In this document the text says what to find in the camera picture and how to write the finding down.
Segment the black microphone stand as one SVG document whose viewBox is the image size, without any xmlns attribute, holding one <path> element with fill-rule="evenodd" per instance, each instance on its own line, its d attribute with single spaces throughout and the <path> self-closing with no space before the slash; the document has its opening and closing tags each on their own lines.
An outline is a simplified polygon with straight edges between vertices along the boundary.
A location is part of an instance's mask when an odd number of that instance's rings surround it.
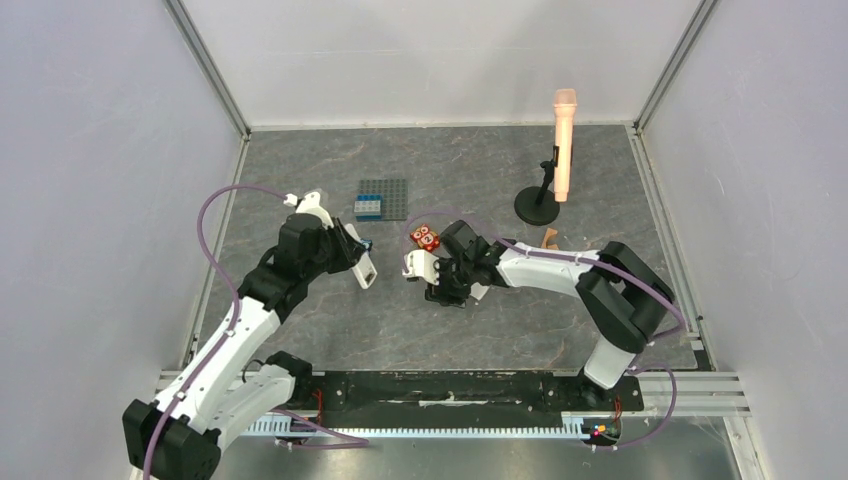
<svg viewBox="0 0 848 480">
<path fill-rule="evenodd" d="M 559 147 L 554 146 L 552 158 L 540 163 L 544 171 L 541 185 L 524 188 L 515 197 L 514 211 L 527 224 L 549 225 L 559 215 L 560 205 L 555 200 L 554 192 L 550 190 L 555 177 L 558 153 Z"/>
</svg>

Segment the grey lego baseplate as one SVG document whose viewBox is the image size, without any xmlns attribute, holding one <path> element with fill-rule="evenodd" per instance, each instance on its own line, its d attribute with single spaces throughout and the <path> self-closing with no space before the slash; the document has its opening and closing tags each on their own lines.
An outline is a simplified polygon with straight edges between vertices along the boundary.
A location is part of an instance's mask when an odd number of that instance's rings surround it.
<svg viewBox="0 0 848 480">
<path fill-rule="evenodd" d="M 409 213 L 408 193 L 406 179 L 363 179 L 358 183 L 357 196 L 360 194 L 382 196 L 382 219 L 377 221 L 404 221 Z"/>
</svg>

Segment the red owl toy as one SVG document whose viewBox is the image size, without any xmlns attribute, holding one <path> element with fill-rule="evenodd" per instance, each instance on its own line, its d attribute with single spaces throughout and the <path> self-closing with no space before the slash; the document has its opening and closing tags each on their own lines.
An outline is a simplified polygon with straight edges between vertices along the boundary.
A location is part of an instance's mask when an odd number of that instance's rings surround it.
<svg viewBox="0 0 848 480">
<path fill-rule="evenodd" d="M 410 240 L 422 250 L 434 252 L 441 246 L 439 235 L 430 228 L 428 224 L 421 224 L 416 227 L 410 234 Z"/>
</svg>

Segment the white battery cover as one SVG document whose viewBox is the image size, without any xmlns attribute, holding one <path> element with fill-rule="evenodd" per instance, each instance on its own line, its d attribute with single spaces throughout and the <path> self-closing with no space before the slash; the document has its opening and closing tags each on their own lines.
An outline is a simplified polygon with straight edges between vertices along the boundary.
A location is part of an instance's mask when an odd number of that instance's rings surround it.
<svg viewBox="0 0 848 480">
<path fill-rule="evenodd" d="M 489 286 L 481 285 L 480 283 L 474 283 L 470 286 L 469 295 L 475 301 L 480 301 L 486 295 L 489 290 Z"/>
</svg>

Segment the blue grey lego brick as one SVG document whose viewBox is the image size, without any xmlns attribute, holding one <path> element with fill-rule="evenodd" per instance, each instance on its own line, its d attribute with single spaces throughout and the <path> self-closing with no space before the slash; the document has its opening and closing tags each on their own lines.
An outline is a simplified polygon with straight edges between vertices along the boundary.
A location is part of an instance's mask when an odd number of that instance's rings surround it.
<svg viewBox="0 0 848 480">
<path fill-rule="evenodd" d="M 382 196 L 379 194 L 360 194 L 353 205 L 353 214 L 358 221 L 377 221 L 382 219 Z"/>
</svg>

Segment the brown wooden block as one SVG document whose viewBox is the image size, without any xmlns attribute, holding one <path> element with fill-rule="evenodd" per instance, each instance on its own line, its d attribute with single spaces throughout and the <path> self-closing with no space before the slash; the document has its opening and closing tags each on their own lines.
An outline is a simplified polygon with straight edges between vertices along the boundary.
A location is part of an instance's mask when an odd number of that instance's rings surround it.
<svg viewBox="0 0 848 480">
<path fill-rule="evenodd" d="M 552 228 L 547 228 L 546 232 L 543 236 L 541 247 L 543 249 L 548 249 L 548 250 L 558 250 L 559 247 L 555 243 L 557 234 L 558 234 L 557 230 L 552 229 Z"/>
</svg>

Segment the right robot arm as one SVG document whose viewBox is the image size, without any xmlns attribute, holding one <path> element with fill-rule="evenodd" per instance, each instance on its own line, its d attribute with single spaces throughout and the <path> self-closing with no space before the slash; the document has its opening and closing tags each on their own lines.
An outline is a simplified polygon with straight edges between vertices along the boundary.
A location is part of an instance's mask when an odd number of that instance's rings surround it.
<svg viewBox="0 0 848 480">
<path fill-rule="evenodd" d="M 426 248 L 404 257 L 404 277 L 424 280 L 428 301 L 462 307 L 491 287 L 532 288 L 581 300 L 600 333 L 577 382 L 580 400 L 591 408 L 602 408 L 617 396 L 621 377 L 662 336 L 664 317 L 682 316 L 671 288 L 621 242 L 582 252 L 506 239 L 488 242 L 462 220 L 439 240 L 444 257 Z"/>
</svg>

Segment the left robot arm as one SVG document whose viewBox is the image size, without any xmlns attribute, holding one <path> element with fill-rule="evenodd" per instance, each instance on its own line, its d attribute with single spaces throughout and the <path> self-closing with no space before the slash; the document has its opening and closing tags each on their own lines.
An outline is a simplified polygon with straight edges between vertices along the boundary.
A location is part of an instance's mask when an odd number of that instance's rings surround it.
<svg viewBox="0 0 848 480">
<path fill-rule="evenodd" d="M 353 272 L 369 288 L 377 272 L 352 224 L 295 213 L 237 290 L 221 324 L 188 366 L 153 400 L 134 400 L 122 423 L 132 466 L 157 479 L 208 479 L 232 442 L 278 405 L 313 398 L 311 365 L 270 356 L 239 387 L 231 385 L 256 350 L 306 298 L 323 274 Z"/>
</svg>

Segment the white remote control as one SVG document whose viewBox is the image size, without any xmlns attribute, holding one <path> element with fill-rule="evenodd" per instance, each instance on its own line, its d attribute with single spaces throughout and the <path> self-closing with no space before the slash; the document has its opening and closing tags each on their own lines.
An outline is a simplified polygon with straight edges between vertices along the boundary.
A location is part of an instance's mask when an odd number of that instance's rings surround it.
<svg viewBox="0 0 848 480">
<path fill-rule="evenodd" d="M 364 248 L 361 243 L 363 238 L 358 234 L 355 226 L 352 223 L 348 223 L 344 225 L 344 228 L 347 233 Z M 362 255 L 352 267 L 352 272 L 363 290 L 369 289 L 374 284 L 378 273 L 370 257 L 370 252 L 368 252 L 365 248 Z"/>
</svg>

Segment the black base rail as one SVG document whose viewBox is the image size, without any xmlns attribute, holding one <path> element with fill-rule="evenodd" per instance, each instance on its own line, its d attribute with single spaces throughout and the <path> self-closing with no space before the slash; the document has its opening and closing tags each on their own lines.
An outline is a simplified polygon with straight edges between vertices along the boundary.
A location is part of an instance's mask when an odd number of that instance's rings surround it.
<svg viewBox="0 0 848 480">
<path fill-rule="evenodd" d="M 564 413 L 611 417 L 644 401 L 630 376 L 604 390 L 544 370 L 326 371 L 298 379 L 285 406 L 334 429 L 463 429 L 556 427 Z"/>
</svg>

